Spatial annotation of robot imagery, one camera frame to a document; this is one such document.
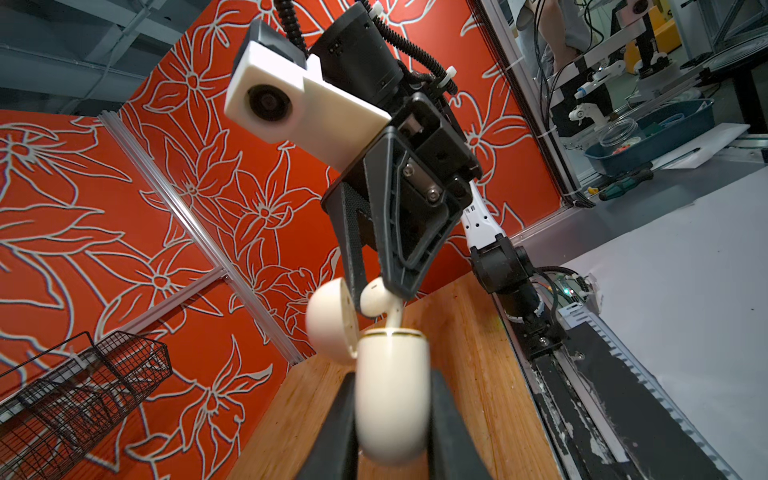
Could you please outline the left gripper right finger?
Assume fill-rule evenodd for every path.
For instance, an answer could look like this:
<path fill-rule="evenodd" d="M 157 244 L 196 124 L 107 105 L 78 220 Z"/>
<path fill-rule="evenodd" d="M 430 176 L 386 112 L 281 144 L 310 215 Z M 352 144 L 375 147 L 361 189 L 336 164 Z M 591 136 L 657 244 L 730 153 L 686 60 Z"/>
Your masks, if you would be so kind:
<path fill-rule="evenodd" d="M 458 411 L 453 394 L 442 373 L 433 369 L 430 376 L 430 424 L 427 458 L 429 478 L 491 479 Z"/>

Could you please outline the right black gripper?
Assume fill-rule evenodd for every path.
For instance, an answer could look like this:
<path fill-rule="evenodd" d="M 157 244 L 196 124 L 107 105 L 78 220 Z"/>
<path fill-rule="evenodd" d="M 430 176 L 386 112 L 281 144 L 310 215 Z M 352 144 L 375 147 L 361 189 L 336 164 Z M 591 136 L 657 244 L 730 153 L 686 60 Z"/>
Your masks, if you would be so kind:
<path fill-rule="evenodd" d="M 444 101 L 401 93 L 389 107 L 393 118 L 367 152 L 368 198 L 339 177 L 321 202 L 358 313 L 368 284 L 364 247 L 377 250 L 386 287 L 412 299 L 471 202 L 469 183 L 482 175 Z"/>

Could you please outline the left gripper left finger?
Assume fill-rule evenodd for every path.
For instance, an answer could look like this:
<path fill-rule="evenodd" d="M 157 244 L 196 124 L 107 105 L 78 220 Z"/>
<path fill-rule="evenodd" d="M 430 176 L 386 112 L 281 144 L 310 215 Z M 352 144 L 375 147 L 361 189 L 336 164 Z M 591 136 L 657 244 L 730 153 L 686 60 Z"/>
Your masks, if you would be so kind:
<path fill-rule="evenodd" d="M 316 440 L 295 479 L 355 480 L 359 448 L 355 427 L 355 373 L 343 378 Z"/>

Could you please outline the white wireless earbud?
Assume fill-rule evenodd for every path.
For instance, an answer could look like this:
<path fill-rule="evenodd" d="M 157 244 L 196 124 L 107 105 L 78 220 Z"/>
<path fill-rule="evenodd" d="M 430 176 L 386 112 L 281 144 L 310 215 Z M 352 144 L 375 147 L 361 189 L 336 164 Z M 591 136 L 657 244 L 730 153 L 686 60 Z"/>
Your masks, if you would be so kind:
<path fill-rule="evenodd" d="M 387 289 L 378 277 L 366 285 L 360 295 L 360 312 L 368 318 L 385 317 L 386 328 L 402 326 L 405 302 Z"/>

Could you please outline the white earbud charging case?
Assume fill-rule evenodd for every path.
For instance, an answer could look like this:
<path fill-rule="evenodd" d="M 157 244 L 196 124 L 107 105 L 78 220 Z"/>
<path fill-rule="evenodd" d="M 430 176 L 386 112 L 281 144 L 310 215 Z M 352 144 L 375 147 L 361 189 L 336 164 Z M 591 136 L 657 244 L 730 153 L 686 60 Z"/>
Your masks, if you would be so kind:
<path fill-rule="evenodd" d="M 419 330 L 386 328 L 385 317 L 358 313 L 344 279 L 321 285 L 306 309 L 310 344 L 355 367 L 355 427 L 365 456 L 410 462 L 426 448 L 430 420 L 430 350 Z"/>

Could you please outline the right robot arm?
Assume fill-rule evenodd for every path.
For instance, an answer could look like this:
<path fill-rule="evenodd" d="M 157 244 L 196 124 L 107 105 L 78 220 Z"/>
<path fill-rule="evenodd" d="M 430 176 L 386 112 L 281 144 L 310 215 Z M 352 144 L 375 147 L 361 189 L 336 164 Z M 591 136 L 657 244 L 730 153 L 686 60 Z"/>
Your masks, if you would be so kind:
<path fill-rule="evenodd" d="M 534 359 L 558 349 L 566 331 L 556 302 L 543 301 L 532 280 L 539 269 L 487 211 L 476 183 L 482 175 L 445 101 L 450 73 L 431 55 L 391 30 L 366 1 L 347 9 L 307 46 L 293 4 L 277 3 L 289 41 L 316 55 L 323 78 L 391 116 L 381 132 L 353 149 L 350 164 L 326 191 L 322 207 L 339 243 L 345 276 L 318 289 L 306 313 L 320 354 L 352 358 L 365 292 L 383 291 L 385 315 L 400 325 L 405 303 L 456 226 L 462 226 L 473 272 L 518 320 L 516 337 Z"/>

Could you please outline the small green circuit board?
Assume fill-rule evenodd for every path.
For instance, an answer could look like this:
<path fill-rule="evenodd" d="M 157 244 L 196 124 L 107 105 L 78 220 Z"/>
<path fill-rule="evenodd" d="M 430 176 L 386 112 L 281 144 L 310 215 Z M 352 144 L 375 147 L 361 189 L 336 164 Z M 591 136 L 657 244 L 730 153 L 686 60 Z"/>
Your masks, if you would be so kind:
<path fill-rule="evenodd" d="M 563 266 L 541 267 L 540 271 L 558 287 L 565 304 L 581 303 L 601 312 L 603 296 L 593 274 L 581 274 Z"/>

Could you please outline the person in background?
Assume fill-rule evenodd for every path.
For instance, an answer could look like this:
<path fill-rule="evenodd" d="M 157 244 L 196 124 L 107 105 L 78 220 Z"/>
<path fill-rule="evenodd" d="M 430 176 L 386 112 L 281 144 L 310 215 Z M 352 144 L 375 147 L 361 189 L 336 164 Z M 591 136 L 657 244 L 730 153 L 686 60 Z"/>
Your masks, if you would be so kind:
<path fill-rule="evenodd" d="M 509 1 L 511 26 L 534 78 L 549 77 L 592 47 L 592 32 L 575 1 Z"/>

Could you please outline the clear glass jar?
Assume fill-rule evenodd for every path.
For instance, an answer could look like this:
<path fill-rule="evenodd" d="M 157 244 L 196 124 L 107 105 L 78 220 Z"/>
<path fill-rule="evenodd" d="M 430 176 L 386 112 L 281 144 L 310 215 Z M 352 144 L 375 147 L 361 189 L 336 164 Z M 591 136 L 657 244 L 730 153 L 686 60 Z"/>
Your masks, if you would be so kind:
<path fill-rule="evenodd" d="M 627 150 L 646 138 L 636 120 L 626 118 L 606 128 L 599 137 L 599 145 L 607 154 L 616 154 Z"/>

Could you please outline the teal plastic tray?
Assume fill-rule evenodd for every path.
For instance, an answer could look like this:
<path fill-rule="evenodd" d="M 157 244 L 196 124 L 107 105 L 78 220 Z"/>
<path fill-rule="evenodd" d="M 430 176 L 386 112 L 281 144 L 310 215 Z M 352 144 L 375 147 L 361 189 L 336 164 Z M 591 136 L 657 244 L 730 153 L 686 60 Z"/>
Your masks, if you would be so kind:
<path fill-rule="evenodd" d="M 713 99 L 675 102 L 637 121 L 639 134 L 629 137 L 631 145 L 617 152 L 599 142 L 585 151 L 591 166 L 600 174 L 617 177 L 649 163 L 693 140 L 715 126 Z"/>

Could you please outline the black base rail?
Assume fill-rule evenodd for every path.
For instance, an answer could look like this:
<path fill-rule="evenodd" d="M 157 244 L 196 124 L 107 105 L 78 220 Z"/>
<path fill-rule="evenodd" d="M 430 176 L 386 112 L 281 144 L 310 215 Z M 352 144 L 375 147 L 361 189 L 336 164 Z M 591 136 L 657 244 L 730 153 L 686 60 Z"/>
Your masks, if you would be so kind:
<path fill-rule="evenodd" d="M 562 339 L 501 319 L 563 479 L 736 479 L 658 380 L 583 304 Z"/>

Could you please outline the green handled screwdriver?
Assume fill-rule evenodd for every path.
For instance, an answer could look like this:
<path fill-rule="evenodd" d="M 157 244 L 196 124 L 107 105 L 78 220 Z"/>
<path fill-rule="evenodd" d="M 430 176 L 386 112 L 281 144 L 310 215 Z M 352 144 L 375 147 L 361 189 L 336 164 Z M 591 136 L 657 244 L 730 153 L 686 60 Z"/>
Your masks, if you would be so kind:
<path fill-rule="evenodd" d="M 662 169 L 695 169 L 708 160 L 706 152 L 701 147 L 685 151 L 681 155 L 671 157 L 664 155 L 652 162 L 638 167 L 632 172 L 617 179 L 604 188 L 590 187 L 588 192 L 596 195 L 601 201 L 609 201 L 625 195 L 640 184 L 654 178 L 654 173 Z"/>

